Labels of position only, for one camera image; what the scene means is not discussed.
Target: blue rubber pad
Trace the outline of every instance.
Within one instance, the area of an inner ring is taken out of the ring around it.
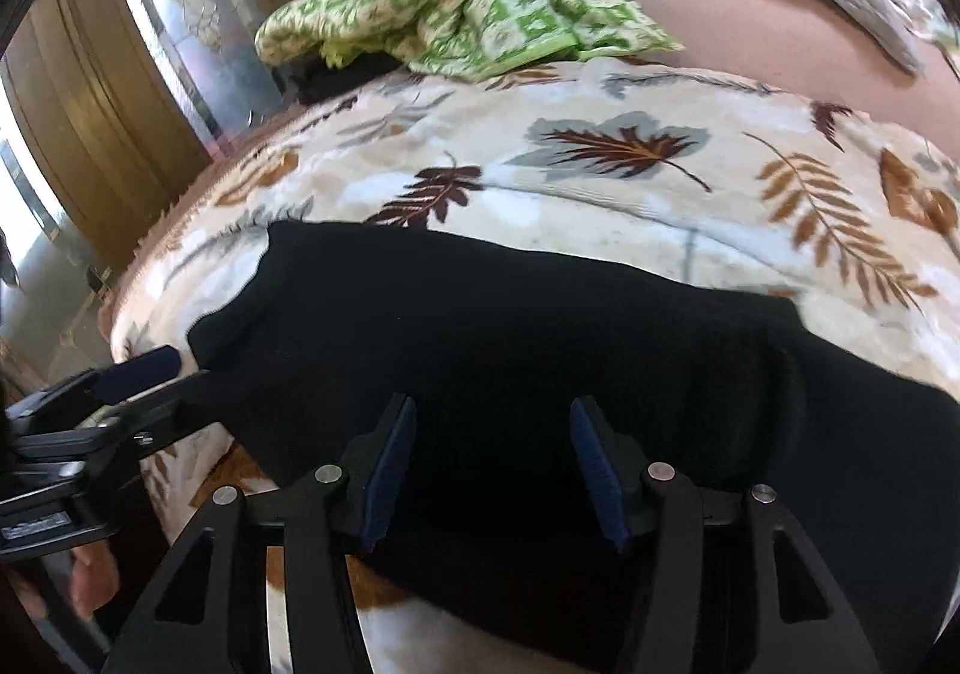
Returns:
[[[114,406],[158,384],[176,379],[180,370],[179,351],[173,346],[160,346],[126,363],[103,370],[90,388],[90,394]]]
[[[579,401],[575,401],[570,408],[570,438],[600,529],[623,552],[632,538],[624,509],[623,487],[593,427],[589,412]]]
[[[364,524],[360,530],[360,541],[367,552],[373,551],[373,546],[387,535],[403,476],[410,465],[415,439],[416,406],[407,399],[397,415],[397,421],[391,428],[380,453],[380,460],[373,468],[370,482],[365,489]]]

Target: fern leaf print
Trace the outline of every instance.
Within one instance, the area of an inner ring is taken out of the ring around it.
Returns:
[[[828,164],[809,154],[784,154],[757,135],[743,134],[776,155],[757,174],[757,181],[766,184],[760,199],[771,204],[768,220],[779,224],[799,217],[792,234],[793,247],[799,250],[812,244],[817,268],[835,259],[840,280],[846,285],[853,273],[871,310],[877,302],[892,304],[893,300],[904,308],[919,309],[917,297],[938,295],[884,248],[883,239],[851,202],[851,191]]]
[[[664,169],[683,174],[704,191],[709,184],[675,158],[700,150],[706,129],[661,126],[640,111],[615,116],[602,124],[584,119],[538,119],[527,138],[541,147],[507,164],[540,167],[548,180],[576,176],[634,178]]]
[[[485,92],[503,92],[517,86],[539,86],[546,83],[563,82],[563,76],[553,65],[534,65],[522,70],[505,73],[502,76],[491,78],[484,88]]]
[[[404,194],[386,203],[367,218],[366,224],[427,229],[430,215],[440,224],[446,222],[450,203],[461,207],[469,204],[469,191],[483,191],[479,183],[480,167],[426,167],[414,176],[414,183]]]
[[[827,138],[832,145],[843,150],[843,146],[837,143],[837,116],[851,116],[853,110],[846,105],[837,105],[834,102],[818,102],[813,100],[810,103],[810,116],[813,119],[813,125],[817,131]]]

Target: black sweater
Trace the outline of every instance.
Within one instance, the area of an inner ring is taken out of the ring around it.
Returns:
[[[602,540],[568,437],[592,394],[698,484],[766,482],[887,674],[933,644],[960,564],[960,418],[942,391],[806,332],[788,301],[452,235],[276,223],[190,331],[205,407],[280,485],[395,391],[419,409],[371,565],[493,633],[610,669],[638,557]]]

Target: hand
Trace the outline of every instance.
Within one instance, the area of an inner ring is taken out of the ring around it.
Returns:
[[[109,602],[120,589],[120,573],[107,541],[94,541],[71,550],[70,603],[84,620]]]
[[[33,622],[46,618],[47,605],[43,603],[43,599],[40,598],[37,589],[11,568],[4,569],[4,574],[6,574],[7,579],[10,580],[13,592],[16,593],[16,597],[20,600],[20,605],[27,613],[27,616]]]

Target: metal screw head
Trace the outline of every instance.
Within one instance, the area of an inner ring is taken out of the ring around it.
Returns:
[[[750,489],[750,495],[760,503],[773,503],[776,500],[776,490],[770,485],[753,485]]]
[[[344,475],[344,469],[339,466],[334,466],[332,463],[329,466],[320,466],[314,471],[313,478],[320,482],[322,485],[332,485],[334,482],[339,482],[340,477]]]
[[[650,463],[647,466],[647,473],[650,474],[651,479],[656,479],[658,482],[669,482],[677,475],[677,471],[670,463]]]
[[[213,490],[213,502],[217,506],[227,506],[227,504],[233,503],[237,500],[237,488],[236,487],[217,487],[216,490]]]

